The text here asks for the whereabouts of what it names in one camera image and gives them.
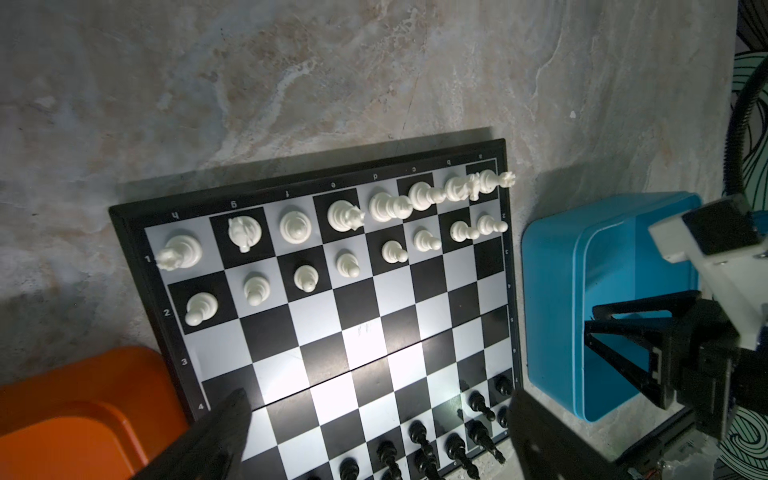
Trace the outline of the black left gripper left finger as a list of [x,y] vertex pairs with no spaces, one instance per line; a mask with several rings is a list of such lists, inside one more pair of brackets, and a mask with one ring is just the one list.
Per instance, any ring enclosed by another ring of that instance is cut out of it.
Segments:
[[134,477],[239,479],[250,421],[250,401],[246,391],[239,388]]

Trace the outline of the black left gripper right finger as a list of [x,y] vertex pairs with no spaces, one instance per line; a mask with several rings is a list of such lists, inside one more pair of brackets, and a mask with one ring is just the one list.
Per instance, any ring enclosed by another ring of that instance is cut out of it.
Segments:
[[563,424],[527,391],[512,392],[509,437],[526,479],[628,479],[627,472]]

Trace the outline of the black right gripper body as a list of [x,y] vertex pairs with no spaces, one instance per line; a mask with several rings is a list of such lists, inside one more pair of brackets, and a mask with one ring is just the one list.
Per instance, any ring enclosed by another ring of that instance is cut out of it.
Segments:
[[662,384],[691,408],[697,429],[725,438],[738,407],[767,413],[767,329],[757,346],[741,338],[720,304],[702,298],[662,298],[671,319],[662,333]]

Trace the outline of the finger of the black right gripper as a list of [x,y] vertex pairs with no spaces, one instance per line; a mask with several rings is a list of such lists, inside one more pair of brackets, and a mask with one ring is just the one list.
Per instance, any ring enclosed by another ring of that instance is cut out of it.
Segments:
[[592,333],[585,334],[585,345],[605,360],[625,380],[642,393],[651,403],[661,409],[668,409],[674,401],[674,391],[665,386],[653,374],[635,365]]
[[672,294],[647,297],[642,299],[596,305],[592,309],[594,320],[608,320],[621,315],[641,315],[652,312],[668,312],[671,318],[681,318],[702,298],[698,290],[688,290]]

